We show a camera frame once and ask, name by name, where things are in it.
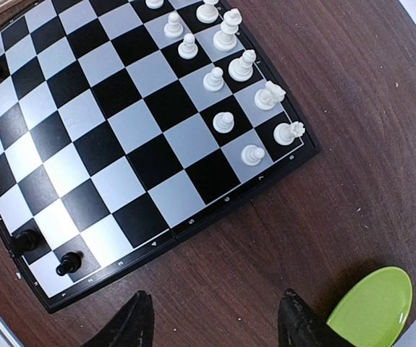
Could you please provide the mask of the black and grey chessboard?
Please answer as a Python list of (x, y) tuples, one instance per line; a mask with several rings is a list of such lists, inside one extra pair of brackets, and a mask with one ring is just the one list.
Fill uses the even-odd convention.
[[(39, 1), (0, 27), (0, 237), (32, 229), (39, 245), (13, 257), (48, 312), (56, 312), (144, 265), (229, 214), (310, 160), (318, 143), (259, 42), (244, 25), (219, 51), (218, 18), (196, 17), (199, 1)], [(164, 35), (170, 13), (184, 28)], [(183, 59), (192, 33), (198, 46)], [(233, 80), (231, 60), (254, 49), (252, 77)], [(222, 68), (224, 86), (204, 76)], [(267, 81), (286, 95), (269, 111), (254, 102)], [(226, 134), (213, 128), (234, 115)], [(305, 133), (279, 145), (280, 123)], [(246, 145), (266, 154), (242, 162)], [(67, 252), (75, 273), (59, 276)]]

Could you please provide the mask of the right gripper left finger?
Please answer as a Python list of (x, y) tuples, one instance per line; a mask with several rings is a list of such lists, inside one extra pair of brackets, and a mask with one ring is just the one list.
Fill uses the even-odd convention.
[(84, 346), (152, 346), (154, 325), (152, 296), (137, 291)]

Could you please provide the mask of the black pawn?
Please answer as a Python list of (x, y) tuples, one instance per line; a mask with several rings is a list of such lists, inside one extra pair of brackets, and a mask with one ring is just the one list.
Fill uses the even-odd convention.
[(56, 274), (65, 276), (77, 272), (82, 265), (82, 257), (82, 252), (67, 252), (61, 257), (60, 263), (56, 267)]

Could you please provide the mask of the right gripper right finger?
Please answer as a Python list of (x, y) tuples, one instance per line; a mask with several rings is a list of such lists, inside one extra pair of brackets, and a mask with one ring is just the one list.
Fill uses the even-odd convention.
[(279, 302), (277, 330), (279, 346), (352, 346), (292, 288), (285, 290)]

